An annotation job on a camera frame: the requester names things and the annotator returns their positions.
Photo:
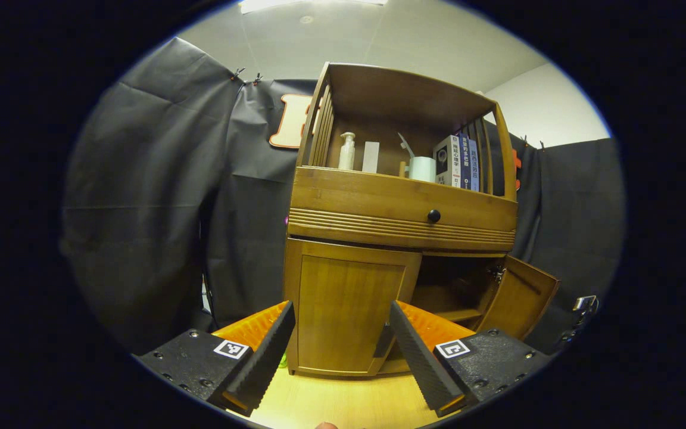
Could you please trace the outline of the wooden double-door shoe cabinet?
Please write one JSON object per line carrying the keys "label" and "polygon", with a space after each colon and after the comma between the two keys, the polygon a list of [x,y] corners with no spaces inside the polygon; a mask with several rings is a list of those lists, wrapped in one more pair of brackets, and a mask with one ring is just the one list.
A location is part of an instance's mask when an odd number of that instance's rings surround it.
{"label": "wooden double-door shoe cabinet", "polygon": [[[371,174],[409,179],[405,171],[409,154],[400,147],[402,133],[416,157],[433,158],[433,148],[447,136],[466,134],[478,146],[480,193],[517,203],[516,158],[503,112],[497,101],[457,85],[408,71],[379,66],[326,63],[316,85],[301,135],[298,167],[339,169],[344,139],[355,133],[353,170],[361,171],[366,141],[379,142],[378,172]],[[417,285],[449,285],[480,296],[479,309],[490,298],[487,267],[506,253],[422,250],[365,243],[330,241],[287,235],[286,239],[342,244],[422,255]],[[478,318],[461,326],[475,330]],[[402,350],[395,342],[378,375],[408,370]]]}

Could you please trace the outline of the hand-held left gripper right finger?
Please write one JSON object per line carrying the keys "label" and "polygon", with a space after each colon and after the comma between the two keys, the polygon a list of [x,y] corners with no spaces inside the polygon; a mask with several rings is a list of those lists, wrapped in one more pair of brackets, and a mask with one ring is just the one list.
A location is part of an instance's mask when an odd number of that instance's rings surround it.
{"label": "hand-held left gripper right finger", "polygon": [[389,325],[430,410],[444,417],[490,401],[552,360],[498,328],[472,331],[394,300]]}

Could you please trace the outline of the light blue book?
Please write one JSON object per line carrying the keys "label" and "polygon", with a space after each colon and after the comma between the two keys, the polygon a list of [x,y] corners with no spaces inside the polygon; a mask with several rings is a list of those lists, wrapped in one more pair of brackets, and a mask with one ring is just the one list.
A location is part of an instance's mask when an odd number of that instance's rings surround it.
{"label": "light blue book", "polygon": [[468,139],[469,186],[474,192],[480,191],[480,170],[478,146],[474,139]]}

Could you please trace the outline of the wooden ribbed drawer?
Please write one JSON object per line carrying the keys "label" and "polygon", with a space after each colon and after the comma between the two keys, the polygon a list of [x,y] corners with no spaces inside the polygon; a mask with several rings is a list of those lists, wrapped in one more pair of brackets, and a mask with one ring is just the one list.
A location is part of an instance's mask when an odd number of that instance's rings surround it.
{"label": "wooden ribbed drawer", "polygon": [[[430,209],[441,212],[431,223]],[[517,203],[396,176],[324,167],[295,171],[288,234],[422,250],[506,253]]]}

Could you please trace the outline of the dark blue book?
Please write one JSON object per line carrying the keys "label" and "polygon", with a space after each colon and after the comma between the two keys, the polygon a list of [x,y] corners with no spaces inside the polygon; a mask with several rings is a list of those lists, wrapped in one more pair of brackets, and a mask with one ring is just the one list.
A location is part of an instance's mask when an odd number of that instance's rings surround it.
{"label": "dark blue book", "polygon": [[470,151],[469,141],[464,133],[458,133],[460,143],[460,174],[461,174],[461,188],[472,190],[472,176],[470,165]]}

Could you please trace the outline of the white book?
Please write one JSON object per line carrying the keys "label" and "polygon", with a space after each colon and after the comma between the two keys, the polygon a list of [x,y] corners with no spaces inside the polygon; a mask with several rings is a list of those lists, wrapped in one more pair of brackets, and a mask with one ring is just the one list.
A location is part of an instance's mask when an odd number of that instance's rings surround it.
{"label": "white book", "polygon": [[461,188],[460,138],[447,136],[433,148],[435,183]]}

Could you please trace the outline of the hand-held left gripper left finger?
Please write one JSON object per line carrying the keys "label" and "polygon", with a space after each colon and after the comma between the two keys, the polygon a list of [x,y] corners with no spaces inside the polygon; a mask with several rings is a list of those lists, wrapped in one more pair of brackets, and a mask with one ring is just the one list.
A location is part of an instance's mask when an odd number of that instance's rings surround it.
{"label": "hand-held left gripper left finger", "polygon": [[286,300],[213,333],[188,329],[138,358],[183,391],[248,417],[260,406],[295,325],[294,304]]}

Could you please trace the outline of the wooden inner shelf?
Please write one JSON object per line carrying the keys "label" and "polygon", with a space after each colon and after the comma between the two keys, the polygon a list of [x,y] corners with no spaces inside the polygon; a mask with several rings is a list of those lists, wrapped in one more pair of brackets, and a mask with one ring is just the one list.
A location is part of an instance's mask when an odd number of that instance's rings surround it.
{"label": "wooden inner shelf", "polygon": [[479,302],[480,296],[476,291],[449,285],[417,285],[410,304],[446,320],[465,323],[482,315]]}

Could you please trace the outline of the wooden shoe cabinet door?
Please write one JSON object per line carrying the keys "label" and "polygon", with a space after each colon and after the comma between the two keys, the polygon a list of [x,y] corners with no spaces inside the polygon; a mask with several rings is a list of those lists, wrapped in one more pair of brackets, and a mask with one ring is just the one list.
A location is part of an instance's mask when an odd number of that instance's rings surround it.
{"label": "wooden shoe cabinet door", "polygon": [[[500,285],[488,275],[487,269],[493,266],[507,269]],[[475,330],[497,329],[518,340],[533,331],[560,287],[555,276],[509,255],[491,263],[485,276],[490,298]]]}
{"label": "wooden shoe cabinet door", "polygon": [[289,373],[378,375],[394,342],[391,303],[411,299],[421,262],[414,251],[287,239],[283,298],[296,320]]}

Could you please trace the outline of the black backdrop cloth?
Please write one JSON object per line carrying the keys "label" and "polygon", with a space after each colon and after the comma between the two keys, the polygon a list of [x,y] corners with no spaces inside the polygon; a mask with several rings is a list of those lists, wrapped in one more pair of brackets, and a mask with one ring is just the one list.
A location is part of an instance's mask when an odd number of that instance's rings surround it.
{"label": "black backdrop cloth", "polygon": [[[282,296],[284,220],[296,150],[274,148],[280,98],[310,79],[253,87],[173,38],[99,98],[79,135],[62,204],[63,254],[90,309],[128,351],[221,328]],[[536,150],[516,136],[512,255],[561,280],[526,342],[552,353],[575,299],[604,304],[626,232],[615,139]]]}

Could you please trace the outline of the white pump bottle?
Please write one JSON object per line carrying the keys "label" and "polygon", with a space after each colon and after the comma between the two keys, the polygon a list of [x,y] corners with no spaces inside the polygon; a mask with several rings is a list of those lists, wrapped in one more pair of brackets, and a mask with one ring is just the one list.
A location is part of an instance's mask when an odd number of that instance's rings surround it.
{"label": "white pump bottle", "polygon": [[355,155],[355,133],[345,132],[341,134],[344,143],[340,149],[338,168],[353,170],[354,155]]}

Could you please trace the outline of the white cup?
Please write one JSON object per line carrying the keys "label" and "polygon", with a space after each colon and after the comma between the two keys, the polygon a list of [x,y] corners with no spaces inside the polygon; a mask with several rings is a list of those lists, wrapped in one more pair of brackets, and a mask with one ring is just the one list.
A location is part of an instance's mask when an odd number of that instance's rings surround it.
{"label": "white cup", "polygon": [[412,157],[405,171],[409,179],[435,183],[436,160],[431,157]]}

